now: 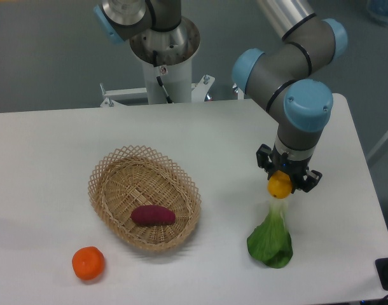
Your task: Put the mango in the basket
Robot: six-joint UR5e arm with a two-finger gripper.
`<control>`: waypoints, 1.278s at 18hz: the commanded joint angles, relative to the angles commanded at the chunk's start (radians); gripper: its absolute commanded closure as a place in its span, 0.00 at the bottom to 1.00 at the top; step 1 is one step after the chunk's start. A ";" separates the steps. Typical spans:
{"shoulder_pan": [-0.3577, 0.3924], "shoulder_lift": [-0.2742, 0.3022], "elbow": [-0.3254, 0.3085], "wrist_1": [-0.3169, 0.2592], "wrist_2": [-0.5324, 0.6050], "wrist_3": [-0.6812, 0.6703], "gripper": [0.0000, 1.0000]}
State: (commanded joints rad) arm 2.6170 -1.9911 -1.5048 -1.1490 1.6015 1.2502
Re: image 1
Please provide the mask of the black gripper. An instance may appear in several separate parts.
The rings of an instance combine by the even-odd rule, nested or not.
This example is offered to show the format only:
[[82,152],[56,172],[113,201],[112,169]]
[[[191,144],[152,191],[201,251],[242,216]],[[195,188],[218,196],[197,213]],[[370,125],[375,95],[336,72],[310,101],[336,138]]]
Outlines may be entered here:
[[262,144],[256,151],[258,167],[268,173],[268,180],[275,172],[281,171],[289,176],[293,184],[298,184],[297,190],[305,193],[313,190],[322,178],[321,172],[308,170],[311,158],[292,160],[286,153],[279,154],[276,147],[271,150],[266,144]]

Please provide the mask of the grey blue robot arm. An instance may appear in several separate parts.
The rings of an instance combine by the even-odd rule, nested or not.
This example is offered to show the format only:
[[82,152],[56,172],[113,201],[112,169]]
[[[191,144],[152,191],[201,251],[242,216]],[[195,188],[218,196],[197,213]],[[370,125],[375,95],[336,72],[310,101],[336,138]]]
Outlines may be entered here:
[[[333,107],[331,90],[311,75],[345,51],[347,33],[336,20],[320,20],[307,1],[260,1],[260,7],[283,45],[271,55],[256,48],[243,52],[232,79],[278,123],[274,146],[256,153],[268,183],[309,192],[322,175],[308,164]],[[191,100],[191,73],[178,76],[176,69],[190,64],[200,34],[182,15],[180,1],[102,1],[94,13],[108,38],[129,42],[147,68],[151,104]]]

